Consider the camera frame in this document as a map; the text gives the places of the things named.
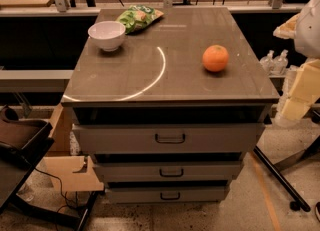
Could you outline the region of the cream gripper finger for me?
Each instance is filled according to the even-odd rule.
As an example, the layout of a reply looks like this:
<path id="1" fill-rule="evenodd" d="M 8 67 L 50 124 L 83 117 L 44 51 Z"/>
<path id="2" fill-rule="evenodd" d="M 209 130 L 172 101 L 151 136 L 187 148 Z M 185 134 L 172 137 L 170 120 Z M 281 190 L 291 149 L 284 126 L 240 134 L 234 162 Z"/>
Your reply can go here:
<path id="1" fill-rule="evenodd" d="M 282 25 L 278 26 L 274 31 L 273 35 L 281 39 L 294 39 L 296 32 L 296 24 L 300 14 L 292 16 Z"/>
<path id="2" fill-rule="evenodd" d="M 296 71 L 281 114 L 288 120 L 300 120 L 319 98 L 320 59 L 308 58 Z"/>

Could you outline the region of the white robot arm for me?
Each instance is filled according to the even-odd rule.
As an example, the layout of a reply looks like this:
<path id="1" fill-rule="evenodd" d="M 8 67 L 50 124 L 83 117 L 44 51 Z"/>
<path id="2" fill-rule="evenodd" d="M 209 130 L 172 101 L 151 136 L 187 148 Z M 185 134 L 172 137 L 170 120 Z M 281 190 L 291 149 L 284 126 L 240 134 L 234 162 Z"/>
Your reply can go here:
<path id="1" fill-rule="evenodd" d="M 295 51 L 307 60 L 296 71 L 296 76 L 280 116 L 289 121 L 302 119 L 320 98 L 320 0 L 310 0 L 302 10 L 278 26 L 273 35 L 293 39 Z"/>

